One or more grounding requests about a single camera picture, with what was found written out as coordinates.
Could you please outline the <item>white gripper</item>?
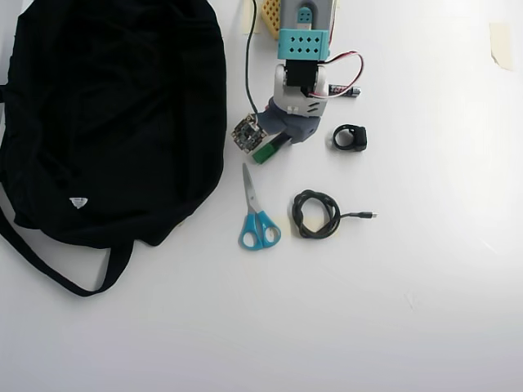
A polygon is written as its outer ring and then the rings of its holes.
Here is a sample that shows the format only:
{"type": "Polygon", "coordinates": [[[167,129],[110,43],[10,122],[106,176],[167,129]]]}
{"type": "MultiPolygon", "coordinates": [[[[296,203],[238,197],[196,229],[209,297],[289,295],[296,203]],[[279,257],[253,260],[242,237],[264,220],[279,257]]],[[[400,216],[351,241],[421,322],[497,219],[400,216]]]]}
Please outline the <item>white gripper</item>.
{"type": "Polygon", "coordinates": [[[284,133],[292,144],[302,143],[318,129],[326,106],[326,100],[303,95],[274,95],[260,113],[260,127],[268,135],[284,133]]]}

